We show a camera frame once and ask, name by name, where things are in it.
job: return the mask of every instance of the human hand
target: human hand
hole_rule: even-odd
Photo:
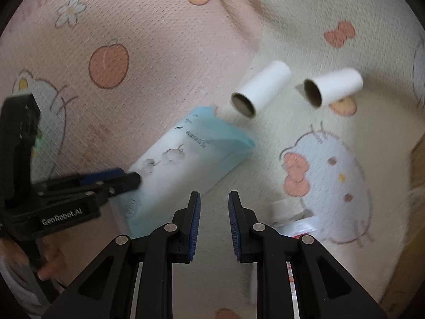
[[[46,279],[61,276],[66,270],[66,262],[65,256],[57,246],[57,241],[54,236],[45,236],[43,238],[43,244],[43,256],[46,259],[46,264],[37,271],[37,276],[44,281]],[[0,255],[19,265],[28,265],[27,255],[21,247],[12,240],[6,238],[0,239]]]

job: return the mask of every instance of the cartoon character print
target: cartoon character print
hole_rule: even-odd
[[[32,93],[40,109],[40,122],[31,158],[31,179],[34,182],[41,181],[50,177],[54,170],[65,134],[65,107],[76,97],[65,102],[51,83],[34,79],[26,70],[15,80],[13,93]]]
[[[348,243],[368,234],[372,200],[363,170],[339,137],[313,129],[295,146],[283,150],[279,159],[287,176],[285,192],[299,197],[301,204],[318,216],[325,237],[334,243]]]
[[[425,44],[422,39],[416,48],[413,61],[413,92],[418,106],[425,107]]]

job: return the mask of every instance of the white flower print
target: white flower print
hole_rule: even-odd
[[[69,0],[67,5],[60,6],[57,10],[60,17],[56,21],[56,27],[61,27],[66,22],[68,22],[70,28],[73,28],[77,24],[77,14],[86,9],[86,5],[81,4],[79,1],[80,0]]]

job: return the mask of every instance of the orange fruit print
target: orange fruit print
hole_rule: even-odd
[[[105,45],[90,57],[88,71],[93,83],[102,89],[112,89],[127,75],[129,56],[122,44]]]

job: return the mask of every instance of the paper towel roll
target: paper towel roll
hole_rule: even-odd
[[[347,97],[362,87],[363,78],[353,68],[336,70],[304,81],[307,99],[316,108]]]
[[[241,114],[253,118],[265,108],[292,78],[289,67],[273,61],[242,88],[232,93],[232,105]]]

